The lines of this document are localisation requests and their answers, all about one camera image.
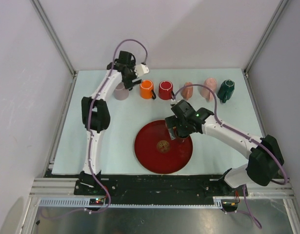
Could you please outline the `large lilac mug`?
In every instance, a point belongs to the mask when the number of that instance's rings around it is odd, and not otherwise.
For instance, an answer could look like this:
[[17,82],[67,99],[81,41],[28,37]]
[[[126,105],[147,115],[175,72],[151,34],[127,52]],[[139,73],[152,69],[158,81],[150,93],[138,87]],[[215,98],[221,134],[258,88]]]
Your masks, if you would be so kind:
[[113,92],[116,100],[125,100],[129,97],[129,91],[125,88],[123,82],[119,83]]

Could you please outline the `orange mug black handle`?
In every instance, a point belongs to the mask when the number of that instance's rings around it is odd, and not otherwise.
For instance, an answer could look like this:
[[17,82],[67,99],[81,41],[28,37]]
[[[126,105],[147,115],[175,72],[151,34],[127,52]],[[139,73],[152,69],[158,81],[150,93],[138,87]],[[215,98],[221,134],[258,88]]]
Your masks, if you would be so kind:
[[140,84],[140,96],[143,99],[156,99],[154,84],[151,80],[143,80]]

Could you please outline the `salmon small mug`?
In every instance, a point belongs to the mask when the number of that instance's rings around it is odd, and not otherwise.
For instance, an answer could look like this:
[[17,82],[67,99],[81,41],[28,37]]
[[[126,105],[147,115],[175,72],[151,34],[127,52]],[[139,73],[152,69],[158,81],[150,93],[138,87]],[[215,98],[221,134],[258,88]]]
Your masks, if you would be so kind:
[[189,100],[192,95],[193,95],[193,86],[191,86],[192,83],[191,82],[186,82],[185,83],[185,88],[183,88],[182,92],[181,92],[181,96],[185,99],[185,100]]

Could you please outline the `pink tall mug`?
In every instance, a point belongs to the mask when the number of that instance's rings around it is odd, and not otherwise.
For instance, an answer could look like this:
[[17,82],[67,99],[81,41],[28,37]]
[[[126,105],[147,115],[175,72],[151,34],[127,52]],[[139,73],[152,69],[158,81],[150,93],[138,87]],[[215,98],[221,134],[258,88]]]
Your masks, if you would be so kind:
[[216,92],[217,81],[215,78],[207,78],[204,81],[203,85],[206,86],[206,88],[202,87],[200,94],[203,98],[205,98],[208,102],[210,102],[214,99],[214,96],[211,94],[210,91],[212,91],[213,93]]

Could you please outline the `dark green mug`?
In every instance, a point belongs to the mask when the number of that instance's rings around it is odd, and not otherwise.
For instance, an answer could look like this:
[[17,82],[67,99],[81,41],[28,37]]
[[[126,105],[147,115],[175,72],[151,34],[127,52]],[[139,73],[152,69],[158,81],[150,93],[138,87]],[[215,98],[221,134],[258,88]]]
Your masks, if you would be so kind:
[[221,84],[217,93],[217,97],[222,103],[226,103],[231,98],[234,89],[235,83],[232,80],[227,79]]

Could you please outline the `brown striped mug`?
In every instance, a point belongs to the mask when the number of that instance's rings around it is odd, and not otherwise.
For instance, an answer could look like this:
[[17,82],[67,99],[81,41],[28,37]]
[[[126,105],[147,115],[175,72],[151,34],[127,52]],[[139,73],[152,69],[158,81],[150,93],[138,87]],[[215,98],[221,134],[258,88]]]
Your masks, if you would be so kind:
[[182,136],[179,136],[178,133],[176,132],[176,140],[179,142],[179,143],[184,143],[184,141],[188,138],[188,136],[186,137],[182,137]]

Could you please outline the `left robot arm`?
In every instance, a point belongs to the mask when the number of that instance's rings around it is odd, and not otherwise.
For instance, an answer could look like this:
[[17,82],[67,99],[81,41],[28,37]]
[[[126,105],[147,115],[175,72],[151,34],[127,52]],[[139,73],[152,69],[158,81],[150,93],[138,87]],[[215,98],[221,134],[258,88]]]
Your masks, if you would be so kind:
[[115,88],[122,84],[124,90],[130,91],[141,83],[136,74],[135,56],[126,51],[120,51],[119,57],[107,65],[107,73],[94,93],[81,100],[82,122],[87,130],[86,158],[79,181],[92,195],[101,191],[102,183],[94,178],[100,171],[100,150],[103,135],[110,125],[110,113],[107,100]]

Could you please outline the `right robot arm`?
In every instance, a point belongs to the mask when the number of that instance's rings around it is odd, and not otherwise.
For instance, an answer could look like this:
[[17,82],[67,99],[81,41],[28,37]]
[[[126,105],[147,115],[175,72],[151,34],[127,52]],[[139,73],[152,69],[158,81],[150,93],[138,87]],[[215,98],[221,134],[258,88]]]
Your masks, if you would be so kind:
[[251,135],[224,123],[206,108],[195,110],[185,100],[178,101],[171,108],[173,115],[165,118],[166,128],[172,140],[185,139],[193,133],[205,134],[218,139],[241,153],[247,164],[227,170],[220,178],[220,192],[231,195],[237,187],[256,183],[267,186],[274,181],[278,171],[283,170],[284,159],[277,140],[267,135]]

